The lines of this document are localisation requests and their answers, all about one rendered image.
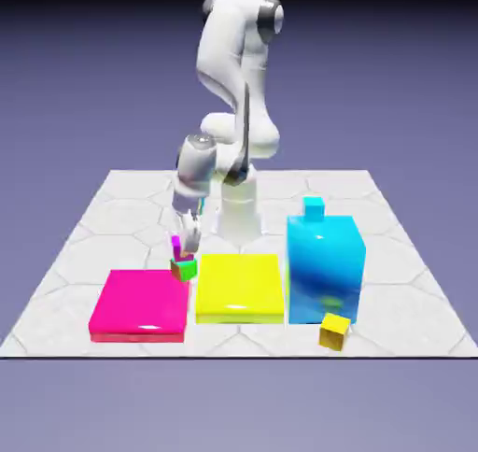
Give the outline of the large yellow box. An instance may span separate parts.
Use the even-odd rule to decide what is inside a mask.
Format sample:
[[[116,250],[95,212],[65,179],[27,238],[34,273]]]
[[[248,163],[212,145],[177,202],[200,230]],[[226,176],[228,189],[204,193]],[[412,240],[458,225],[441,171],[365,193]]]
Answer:
[[[195,313],[198,323],[280,324],[285,302],[275,254],[204,254]]]

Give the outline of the large pink box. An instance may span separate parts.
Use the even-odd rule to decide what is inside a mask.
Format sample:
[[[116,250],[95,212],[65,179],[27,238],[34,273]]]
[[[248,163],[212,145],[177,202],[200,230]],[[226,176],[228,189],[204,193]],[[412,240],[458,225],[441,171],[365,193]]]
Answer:
[[[96,343],[182,343],[190,284],[169,270],[112,270],[89,321]]]

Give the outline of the large blue box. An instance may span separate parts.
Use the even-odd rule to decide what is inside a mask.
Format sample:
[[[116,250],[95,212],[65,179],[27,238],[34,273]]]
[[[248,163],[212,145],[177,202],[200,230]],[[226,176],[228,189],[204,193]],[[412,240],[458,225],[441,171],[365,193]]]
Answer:
[[[327,313],[357,321],[366,247],[350,216],[287,224],[288,322],[319,324]]]

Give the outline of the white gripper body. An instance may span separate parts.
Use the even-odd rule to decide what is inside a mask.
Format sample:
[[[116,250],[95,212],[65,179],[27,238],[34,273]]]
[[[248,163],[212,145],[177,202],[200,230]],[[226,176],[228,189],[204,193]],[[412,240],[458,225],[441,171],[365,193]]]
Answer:
[[[200,212],[197,209],[187,212],[174,210],[172,233],[179,237],[181,255],[195,254],[202,237]]]

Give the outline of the small yellow cube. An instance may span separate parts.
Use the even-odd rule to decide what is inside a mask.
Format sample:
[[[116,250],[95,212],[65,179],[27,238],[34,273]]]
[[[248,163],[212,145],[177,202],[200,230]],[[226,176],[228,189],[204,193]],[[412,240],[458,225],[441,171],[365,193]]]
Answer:
[[[350,318],[326,313],[320,324],[318,344],[334,351],[341,351],[350,325]]]

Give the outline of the small green cube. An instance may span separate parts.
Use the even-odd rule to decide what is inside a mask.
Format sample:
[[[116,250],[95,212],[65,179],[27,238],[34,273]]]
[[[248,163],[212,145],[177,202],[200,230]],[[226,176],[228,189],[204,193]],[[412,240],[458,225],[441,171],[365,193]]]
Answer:
[[[197,276],[197,261],[195,259],[189,261],[170,261],[171,272],[174,278],[179,281],[186,282]]]

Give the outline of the small magenta cube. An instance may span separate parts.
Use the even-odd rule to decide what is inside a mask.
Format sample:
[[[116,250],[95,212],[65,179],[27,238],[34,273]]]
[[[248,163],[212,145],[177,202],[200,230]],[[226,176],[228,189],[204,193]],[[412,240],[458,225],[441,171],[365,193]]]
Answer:
[[[187,253],[187,252],[182,250],[180,237],[178,235],[174,234],[174,235],[171,236],[171,243],[172,243],[174,260],[176,262],[193,261],[194,260],[194,254],[193,253]]]

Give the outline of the small cyan cube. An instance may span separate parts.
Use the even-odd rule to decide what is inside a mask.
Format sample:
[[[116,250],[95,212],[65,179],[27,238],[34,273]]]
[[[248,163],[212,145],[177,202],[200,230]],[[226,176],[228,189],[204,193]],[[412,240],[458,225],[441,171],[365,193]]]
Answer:
[[[325,218],[325,203],[322,197],[304,196],[303,217],[309,222],[320,222]]]

